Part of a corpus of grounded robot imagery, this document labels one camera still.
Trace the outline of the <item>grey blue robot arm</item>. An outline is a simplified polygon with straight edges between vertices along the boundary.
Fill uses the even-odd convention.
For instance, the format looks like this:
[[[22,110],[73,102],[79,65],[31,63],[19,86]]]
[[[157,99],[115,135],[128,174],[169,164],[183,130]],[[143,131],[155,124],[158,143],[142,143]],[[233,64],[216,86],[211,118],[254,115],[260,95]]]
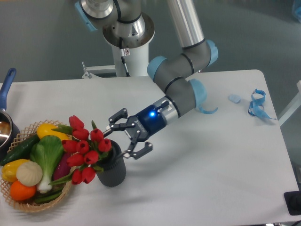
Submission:
[[[149,43],[155,29],[151,18],[141,11],[138,0],[78,0],[75,8],[91,30],[102,30],[111,45],[114,65],[84,67],[84,78],[114,73],[118,77],[148,75],[164,92],[164,97],[128,116],[122,109],[109,118],[104,135],[124,131],[129,147],[118,157],[139,159],[153,146],[149,137],[194,108],[200,108],[206,90],[189,76],[211,65],[218,58],[215,44],[205,39],[194,3],[191,0],[169,0],[169,12],[176,29],[182,53],[168,60],[148,58]]]

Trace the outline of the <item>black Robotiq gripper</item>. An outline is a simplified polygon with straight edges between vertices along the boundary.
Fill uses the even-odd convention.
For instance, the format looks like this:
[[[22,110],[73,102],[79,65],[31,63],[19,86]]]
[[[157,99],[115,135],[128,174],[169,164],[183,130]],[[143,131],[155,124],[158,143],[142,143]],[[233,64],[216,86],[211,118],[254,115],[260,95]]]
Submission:
[[[130,140],[145,141],[142,149],[135,151],[137,143],[134,143],[130,144],[129,148],[122,153],[123,158],[138,160],[153,150],[153,144],[147,139],[166,126],[166,120],[161,109],[162,106],[150,105],[137,114],[128,117],[127,109],[122,108],[109,118],[109,125],[103,132],[103,136],[107,137],[114,131],[125,131]],[[127,119],[127,121],[118,123],[121,119]]]

